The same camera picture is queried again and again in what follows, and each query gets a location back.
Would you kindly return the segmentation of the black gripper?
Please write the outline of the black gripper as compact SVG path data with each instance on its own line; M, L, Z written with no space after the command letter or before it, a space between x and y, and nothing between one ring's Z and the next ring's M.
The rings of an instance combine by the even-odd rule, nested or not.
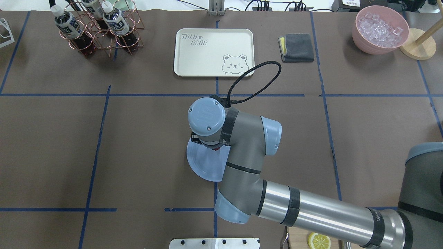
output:
M209 144L209 142L205 142L205 141L200 140L200 138L194 132L191 133L190 142L196 143L199 145L204 145L206 148L209 148L209 149L222 147L222 143L220 143L218 141L213 142L212 144Z

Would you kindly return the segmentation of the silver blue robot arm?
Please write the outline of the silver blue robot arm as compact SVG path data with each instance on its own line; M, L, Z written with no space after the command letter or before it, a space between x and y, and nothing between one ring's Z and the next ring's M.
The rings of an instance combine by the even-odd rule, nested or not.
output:
M191 104L202 147L227 146L216 213L253 216L365 249L442 248L442 135L419 98L264 98Z

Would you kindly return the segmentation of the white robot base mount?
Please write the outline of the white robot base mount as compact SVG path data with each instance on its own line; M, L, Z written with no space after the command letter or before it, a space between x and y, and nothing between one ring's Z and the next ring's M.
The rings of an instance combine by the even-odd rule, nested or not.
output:
M170 249L260 249L258 238L179 238L173 239Z

